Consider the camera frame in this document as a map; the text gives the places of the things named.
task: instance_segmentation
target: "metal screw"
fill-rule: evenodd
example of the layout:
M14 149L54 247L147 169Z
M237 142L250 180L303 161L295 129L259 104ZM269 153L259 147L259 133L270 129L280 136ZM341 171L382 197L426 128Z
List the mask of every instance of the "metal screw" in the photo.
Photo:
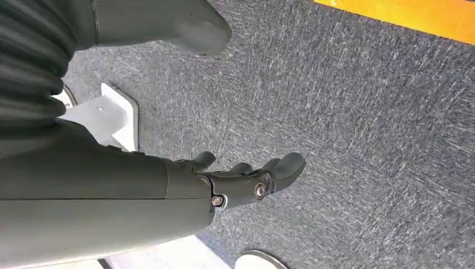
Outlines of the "metal screw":
M211 198L211 204L214 206L221 206L223 203L223 198L221 196L213 196Z
M261 200L262 198L264 198L264 196L266 196L266 186L264 185L264 183L257 183L257 185L255 186L254 195L258 200Z

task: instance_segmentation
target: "yellow tape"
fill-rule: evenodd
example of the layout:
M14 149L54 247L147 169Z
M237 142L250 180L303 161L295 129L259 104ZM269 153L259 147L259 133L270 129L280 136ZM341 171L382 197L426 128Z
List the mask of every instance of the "yellow tape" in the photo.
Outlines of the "yellow tape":
M314 0L341 10L475 44L475 2L468 0Z

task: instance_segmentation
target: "robotic thumb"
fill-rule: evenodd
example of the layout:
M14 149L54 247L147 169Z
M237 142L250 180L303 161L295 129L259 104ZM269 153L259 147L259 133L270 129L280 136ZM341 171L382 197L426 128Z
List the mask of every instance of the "robotic thumb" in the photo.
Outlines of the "robotic thumb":
M166 40L195 54L224 50L231 29L207 0L95 0L97 45Z

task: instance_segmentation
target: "robotic hand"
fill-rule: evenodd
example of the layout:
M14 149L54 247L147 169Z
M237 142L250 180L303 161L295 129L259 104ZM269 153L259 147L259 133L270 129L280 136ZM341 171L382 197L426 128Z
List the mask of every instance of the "robotic hand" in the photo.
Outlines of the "robotic hand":
M302 172L298 154L252 171L202 172L214 156L170 161L99 145L60 120L76 50L167 40L195 54L231 30L206 0L0 0L0 267L105 257L199 232L216 210L259 202Z

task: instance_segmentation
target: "gray fabric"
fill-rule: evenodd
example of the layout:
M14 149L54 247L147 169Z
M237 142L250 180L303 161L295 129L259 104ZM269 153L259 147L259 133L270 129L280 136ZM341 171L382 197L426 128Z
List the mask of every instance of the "gray fabric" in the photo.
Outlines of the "gray fabric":
M79 102L102 81L136 99L149 154L210 150L214 169L307 156L288 190L218 214L207 232L234 259L257 248L294 269L474 268L474 47L305 0L216 7L234 31L217 57L93 49L65 82Z

